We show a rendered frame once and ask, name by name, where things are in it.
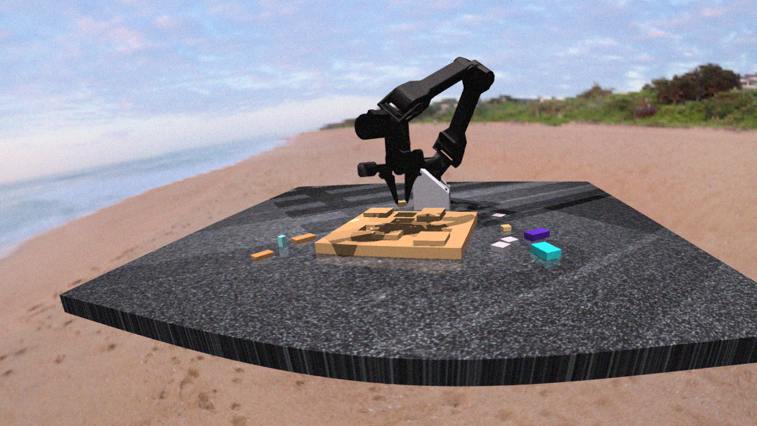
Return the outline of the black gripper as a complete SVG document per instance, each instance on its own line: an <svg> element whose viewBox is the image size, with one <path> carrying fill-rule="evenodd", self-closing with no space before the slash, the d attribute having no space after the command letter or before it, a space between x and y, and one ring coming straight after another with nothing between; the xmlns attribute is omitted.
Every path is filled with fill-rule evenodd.
<svg viewBox="0 0 757 426"><path fill-rule="evenodd" d="M409 137L385 137L386 138L386 153L389 146L394 146L394 149L401 149L402 144L408 144L410 150ZM426 168L429 172L440 172L441 161L437 157L424 157L424 164L416 167L415 173L405 173L405 201L409 202L409 196L413 189L413 183L417 177L420 177L420 168ZM375 162L363 162L357 165L357 172L359 177L373 177L377 172L378 176L386 180L387 185L390 188L390 192L394 197L396 205L398 204L398 197L395 184L395 175L392 173L392 168L386 168L386 164L376 164Z"/></svg>

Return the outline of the purple rectangular block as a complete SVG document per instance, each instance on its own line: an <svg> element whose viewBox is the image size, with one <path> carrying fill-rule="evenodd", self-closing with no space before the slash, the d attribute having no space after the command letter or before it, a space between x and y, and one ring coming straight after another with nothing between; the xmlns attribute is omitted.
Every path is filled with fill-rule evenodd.
<svg viewBox="0 0 757 426"><path fill-rule="evenodd" d="M527 232L524 232L524 238L527 240L532 240L532 241L545 239L550 236L551 236L551 230L546 230L543 228L538 228L535 230L528 230Z"/></svg>

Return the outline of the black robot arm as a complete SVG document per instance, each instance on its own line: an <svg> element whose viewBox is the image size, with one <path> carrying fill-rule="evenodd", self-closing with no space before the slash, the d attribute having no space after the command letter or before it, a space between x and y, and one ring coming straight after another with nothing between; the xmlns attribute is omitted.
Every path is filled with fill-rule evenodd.
<svg viewBox="0 0 757 426"><path fill-rule="evenodd" d="M427 109L430 101L452 85L462 81L464 86L460 100L452 116L449 128L439 133L433 149L434 157L441 161L440 172L428 172L441 181L443 173L449 166L461 165L466 147L466 128L475 111L480 95L490 89L494 83L494 71L480 64L478 60L456 57L451 64L428 75L423 80L408 81L394 88L377 106L380 110L370 109L360 114L354 124L356 135L362 140L385 137L408 137L409 121L418 117ZM394 104L397 111L390 105ZM406 147L407 145L407 147ZM386 153L386 168L392 168L395 175L415 173L418 165L424 164L422 149L409 151L408 144L401 149L389 146ZM452 158L452 161L449 157Z"/></svg>

